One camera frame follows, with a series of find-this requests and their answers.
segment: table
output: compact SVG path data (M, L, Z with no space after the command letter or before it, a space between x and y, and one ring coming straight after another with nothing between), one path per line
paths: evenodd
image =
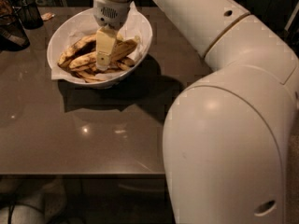
M162 137L170 105L210 73L157 7L139 7L152 25L146 60L108 90L50 79L47 47L67 19L88 7L42 7L55 17L26 30L31 45L0 53L0 173L163 175Z

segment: dark table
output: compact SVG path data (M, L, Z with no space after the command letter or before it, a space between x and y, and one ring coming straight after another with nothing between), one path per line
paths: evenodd
M210 73L157 7L149 55L108 90L50 79L47 47L67 19L88 7L42 7L55 17L26 30L31 46L0 53L0 173L163 175L163 126L178 94Z

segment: white bowl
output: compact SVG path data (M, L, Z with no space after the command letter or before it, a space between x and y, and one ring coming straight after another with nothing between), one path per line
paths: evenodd
M149 21L136 10L135 4L132 3L128 19L120 29L120 33L125 39L135 37L136 35L140 37L140 43L138 44L137 49L130 54L130 58L135 60L134 67L125 72L110 74L107 76L106 81L85 83L83 79L73 77L70 73L57 65L60 55L67 47L74 44L84 35L95 33L98 28L99 25L95 21L92 8L80 12L58 28L50 39L47 50L47 58L51 68L52 79L64 79L79 86L93 87L97 89L110 88L128 77L148 54L152 40L152 29Z

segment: bowl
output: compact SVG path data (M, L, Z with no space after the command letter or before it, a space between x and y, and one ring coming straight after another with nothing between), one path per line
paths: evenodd
M134 38L136 35L140 38L137 49L129 55L130 58L135 60L134 67L128 71L107 74L107 80L105 81L86 83L83 79L72 76L57 65L59 57L67 47L77 42L83 36L95 33L97 29L99 29L99 25L93 16L92 8L80 12L57 29L50 39L47 50L52 80L64 79L83 87L107 89L132 74L147 56L152 40L152 28L147 18L137 11L135 4L132 3L128 18L122 28L120 28L119 33L121 33L124 39Z

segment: floor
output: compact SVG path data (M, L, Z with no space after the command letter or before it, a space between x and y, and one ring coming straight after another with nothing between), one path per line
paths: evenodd
M175 223L162 178L67 178L64 183L68 205L61 220L70 224Z

